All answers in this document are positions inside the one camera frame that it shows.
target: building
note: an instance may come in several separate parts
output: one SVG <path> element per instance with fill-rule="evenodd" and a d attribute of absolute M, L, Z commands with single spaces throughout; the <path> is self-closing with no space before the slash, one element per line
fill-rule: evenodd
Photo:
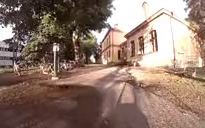
<path fill-rule="evenodd" d="M 119 30 L 117 25 L 114 28 L 109 28 L 101 42 L 101 61 L 103 64 L 122 61 L 120 44 L 126 40 L 124 35 L 125 33 Z"/>
<path fill-rule="evenodd" d="M 202 66 L 199 37 L 186 21 L 160 9 L 150 14 L 144 2 L 145 21 L 125 35 L 127 61 L 141 66 Z"/>
<path fill-rule="evenodd" d="M 0 68 L 11 67 L 13 66 L 13 58 L 21 55 L 20 51 L 16 52 L 16 50 L 9 48 L 9 45 L 5 42 L 0 41 Z"/>

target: white building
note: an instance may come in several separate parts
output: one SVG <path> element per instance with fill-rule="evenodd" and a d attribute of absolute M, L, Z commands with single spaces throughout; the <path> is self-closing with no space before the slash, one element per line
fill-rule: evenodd
<path fill-rule="evenodd" d="M 13 66 L 13 56 L 16 52 L 13 52 L 13 49 L 9 48 L 9 45 L 5 42 L 0 41 L 0 68 Z"/>

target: foliage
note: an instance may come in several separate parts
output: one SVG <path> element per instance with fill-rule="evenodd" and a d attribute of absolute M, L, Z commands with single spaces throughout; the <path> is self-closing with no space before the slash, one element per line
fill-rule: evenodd
<path fill-rule="evenodd" d="M 94 35 L 89 35 L 87 37 L 80 38 L 81 42 L 81 53 L 85 57 L 85 62 L 89 63 L 89 58 L 93 55 L 98 56 L 97 49 L 99 45 L 97 44 L 97 39 Z"/>
<path fill-rule="evenodd" d="M 184 0 L 189 10 L 189 20 L 196 24 L 198 35 L 205 40 L 205 0 Z"/>
<path fill-rule="evenodd" d="M 24 56 L 41 58 L 50 54 L 55 41 L 62 47 L 66 43 L 66 48 L 70 47 L 70 42 L 75 47 L 78 38 L 104 28 L 112 14 L 111 3 L 112 0 L 0 0 L 0 24 L 12 26 L 13 40 L 27 43 Z"/>

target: signpost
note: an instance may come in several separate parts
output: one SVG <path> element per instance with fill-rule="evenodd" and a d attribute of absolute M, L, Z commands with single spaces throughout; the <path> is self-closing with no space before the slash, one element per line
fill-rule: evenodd
<path fill-rule="evenodd" d="M 52 77 L 52 80 L 58 80 L 58 55 L 59 52 L 59 44 L 54 43 L 53 44 L 53 52 L 54 52 L 54 74 Z"/>

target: paved path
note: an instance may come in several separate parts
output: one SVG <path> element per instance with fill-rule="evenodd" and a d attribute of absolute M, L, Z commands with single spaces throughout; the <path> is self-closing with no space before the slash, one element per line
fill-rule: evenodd
<path fill-rule="evenodd" d="M 112 67 L 54 83 L 87 88 L 65 97 L 50 94 L 47 104 L 0 108 L 0 128 L 201 128 L 205 121 L 141 88 L 126 68 Z"/>

